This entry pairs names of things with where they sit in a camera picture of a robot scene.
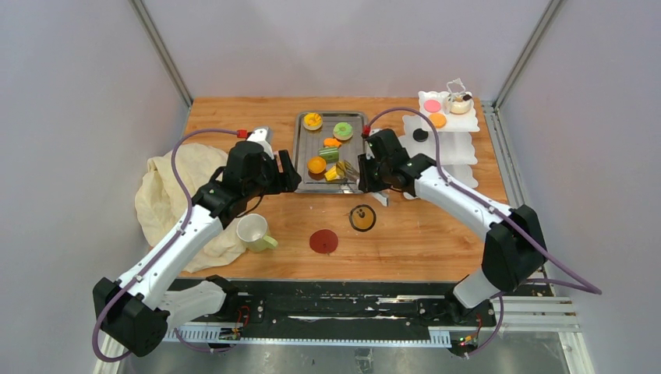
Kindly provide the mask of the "orange macaron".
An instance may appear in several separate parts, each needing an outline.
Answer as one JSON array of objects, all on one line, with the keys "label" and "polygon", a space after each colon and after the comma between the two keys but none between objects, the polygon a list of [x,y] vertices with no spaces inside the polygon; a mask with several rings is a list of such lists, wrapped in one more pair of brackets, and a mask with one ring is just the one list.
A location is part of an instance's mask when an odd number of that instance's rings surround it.
[{"label": "orange macaron", "polygon": [[322,157],[311,157],[306,166],[310,174],[321,175],[326,172],[327,162]]}]

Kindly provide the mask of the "black sandwich cookie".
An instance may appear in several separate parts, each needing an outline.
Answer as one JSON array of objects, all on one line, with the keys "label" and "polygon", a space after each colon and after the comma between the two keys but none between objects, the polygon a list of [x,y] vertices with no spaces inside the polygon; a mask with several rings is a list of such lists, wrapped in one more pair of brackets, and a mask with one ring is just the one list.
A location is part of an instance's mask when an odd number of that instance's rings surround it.
[{"label": "black sandwich cookie", "polygon": [[423,143],[428,140],[429,133],[424,129],[415,129],[412,138],[418,143]]}]

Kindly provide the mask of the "yellow cake slice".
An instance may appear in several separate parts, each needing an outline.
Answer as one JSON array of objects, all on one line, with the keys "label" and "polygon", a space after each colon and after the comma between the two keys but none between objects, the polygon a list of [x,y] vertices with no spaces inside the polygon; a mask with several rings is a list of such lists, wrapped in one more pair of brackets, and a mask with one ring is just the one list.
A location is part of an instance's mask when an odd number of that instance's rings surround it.
[{"label": "yellow cake slice", "polygon": [[330,167],[323,176],[327,182],[346,180],[347,173],[345,162],[338,161],[334,166]]}]

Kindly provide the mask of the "metal serving tongs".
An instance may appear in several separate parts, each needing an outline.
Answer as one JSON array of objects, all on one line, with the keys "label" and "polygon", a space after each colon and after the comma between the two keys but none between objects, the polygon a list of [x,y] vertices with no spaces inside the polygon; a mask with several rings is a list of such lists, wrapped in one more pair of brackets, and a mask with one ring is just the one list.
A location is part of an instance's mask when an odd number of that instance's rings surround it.
[{"label": "metal serving tongs", "polygon": [[378,179],[376,169],[363,156],[358,158],[356,164],[341,160],[335,166],[341,179],[356,184],[360,192],[371,195],[382,206],[390,205],[389,195],[384,192],[388,189],[388,185]]}]

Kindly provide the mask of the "steel baking tray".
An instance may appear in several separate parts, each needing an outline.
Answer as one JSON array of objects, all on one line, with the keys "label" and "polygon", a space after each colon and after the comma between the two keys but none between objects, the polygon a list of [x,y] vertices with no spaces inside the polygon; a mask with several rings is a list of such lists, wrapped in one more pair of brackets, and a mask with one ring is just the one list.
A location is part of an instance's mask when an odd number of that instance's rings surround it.
[{"label": "steel baking tray", "polygon": [[359,111],[304,111],[295,120],[292,161],[298,193],[358,194],[358,155],[366,152]]}]

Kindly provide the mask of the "orange star cookie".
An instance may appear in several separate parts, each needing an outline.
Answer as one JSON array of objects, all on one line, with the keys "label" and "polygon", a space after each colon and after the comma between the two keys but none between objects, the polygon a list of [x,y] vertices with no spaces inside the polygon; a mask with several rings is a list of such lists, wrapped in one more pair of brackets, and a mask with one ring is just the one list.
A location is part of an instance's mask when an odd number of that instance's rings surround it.
[{"label": "orange star cookie", "polygon": [[336,138],[326,138],[323,140],[323,146],[324,147],[341,147],[342,146],[342,141],[336,139]]}]

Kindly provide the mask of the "green frosted donut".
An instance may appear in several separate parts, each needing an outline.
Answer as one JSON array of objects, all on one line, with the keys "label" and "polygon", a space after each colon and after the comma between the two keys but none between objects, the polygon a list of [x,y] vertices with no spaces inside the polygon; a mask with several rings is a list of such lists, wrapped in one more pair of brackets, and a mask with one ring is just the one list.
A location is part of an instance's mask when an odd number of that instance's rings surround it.
[{"label": "green frosted donut", "polygon": [[333,128],[333,136],[339,141],[346,141],[353,136],[353,127],[348,122],[339,122]]}]

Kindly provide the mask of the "orange biscuit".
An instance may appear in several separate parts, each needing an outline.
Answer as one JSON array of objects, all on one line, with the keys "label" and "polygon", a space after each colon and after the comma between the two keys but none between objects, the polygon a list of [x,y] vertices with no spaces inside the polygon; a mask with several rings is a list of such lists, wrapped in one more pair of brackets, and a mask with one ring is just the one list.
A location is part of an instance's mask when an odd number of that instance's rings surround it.
[{"label": "orange biscuit", "polygon": [[432,113],[428,118],[437,129],[442,129],[447,124],[446,115],[440,112]]}]

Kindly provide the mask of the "pink macaron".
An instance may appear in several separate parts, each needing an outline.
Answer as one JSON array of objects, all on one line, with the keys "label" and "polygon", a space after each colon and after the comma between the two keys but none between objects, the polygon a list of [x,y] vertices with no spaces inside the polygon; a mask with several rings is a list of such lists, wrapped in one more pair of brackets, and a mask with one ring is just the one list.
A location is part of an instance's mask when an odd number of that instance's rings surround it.
[{"label": "pink macaron", "polygon": [[430,114],[439,113],[442,111],[442,104],[436,99],[425,100],[422,107]]}]

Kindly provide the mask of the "white three-tier dessert stand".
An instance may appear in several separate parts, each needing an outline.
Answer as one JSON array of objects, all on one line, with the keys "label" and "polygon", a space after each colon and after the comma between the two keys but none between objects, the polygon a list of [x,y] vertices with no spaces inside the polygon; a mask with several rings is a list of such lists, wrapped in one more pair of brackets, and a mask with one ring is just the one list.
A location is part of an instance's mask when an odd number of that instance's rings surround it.
[{"label": "white three-tier dessert stand", "polygon": [[[475,156],[475,147],[472,144],[472,134],[479,131],[478,119],[473,99],[473,108],[466,114],[454,115],[450,113],[448,98],[450,95],[461,96],[471,94],[461,81],[453,79],[446,83],[443,91],[420,91],[419,111],[427,118],[430,115],[422,107],[425,100],[436,99],[442,104],[442,111],[447,117],[447,124],[442,129],[435,128],[440,141],[440,161],[445,171],[469,188],[476,188],[479,183],[473,176],[472,166],[478,163]],[[428,157],[436,157],[436,143],[427,122],[418,115],[405,115],[402,117],[404,134],[399,137],[401,145],[411,156],[423,153]],[[415,129],[424,129],[429,138],[418,143],[412,138]]]}]

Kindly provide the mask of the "white chocolate donut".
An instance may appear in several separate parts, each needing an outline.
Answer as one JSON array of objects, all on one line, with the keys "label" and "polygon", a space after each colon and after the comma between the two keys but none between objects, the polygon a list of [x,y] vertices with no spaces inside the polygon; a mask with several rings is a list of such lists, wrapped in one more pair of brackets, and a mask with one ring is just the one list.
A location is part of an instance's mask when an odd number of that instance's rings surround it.
[{"label": "white chocolate donut", "polygon": [[463,115],[473,108],[472,95],[465,93],[461,96],[450,95],[448,98],[449,110],[451,114]]}]

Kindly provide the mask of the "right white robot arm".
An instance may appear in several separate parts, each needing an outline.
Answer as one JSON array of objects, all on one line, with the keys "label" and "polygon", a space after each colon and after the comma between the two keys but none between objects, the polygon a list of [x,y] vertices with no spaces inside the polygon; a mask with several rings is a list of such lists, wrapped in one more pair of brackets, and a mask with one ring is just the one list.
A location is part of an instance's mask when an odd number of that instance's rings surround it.
[{"label": "right white robot arm", "polygon": [[359,188],[364,192],[398,189],[438,206],[484,241],[480,267],[460,280],[445,306],[447,318],[466,324],[477,305],[515,290],[545,262],[544,238],[536,212],[492,201],[451,177],[433,158],[415,156],[391,129],[366,137],[372,155],[359,155]]}]

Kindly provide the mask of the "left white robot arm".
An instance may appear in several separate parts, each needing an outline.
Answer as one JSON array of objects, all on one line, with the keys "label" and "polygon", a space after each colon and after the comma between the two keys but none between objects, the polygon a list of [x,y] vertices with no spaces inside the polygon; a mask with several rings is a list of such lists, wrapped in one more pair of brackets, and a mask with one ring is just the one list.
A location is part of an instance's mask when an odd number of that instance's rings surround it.
[{"label": "left white robot arm", "polygon": [[96,323],[92,347],[97,358],[117,362],[99,346],[104,332],[129,354],[143,357],[165,335],[204,315],[221,322],[239,311],[237,288],[211,276],[182,291],[169,288],[183,268],[214,237],[247,210],[257,197],[294,192],[302,181],[288,151],[272,153],[264,140],[244,140],[230,149],[226,165],[217,168],[194,195],[185,194],[185,213],[165,237],[117,280],[101,278],[93,289]]}]

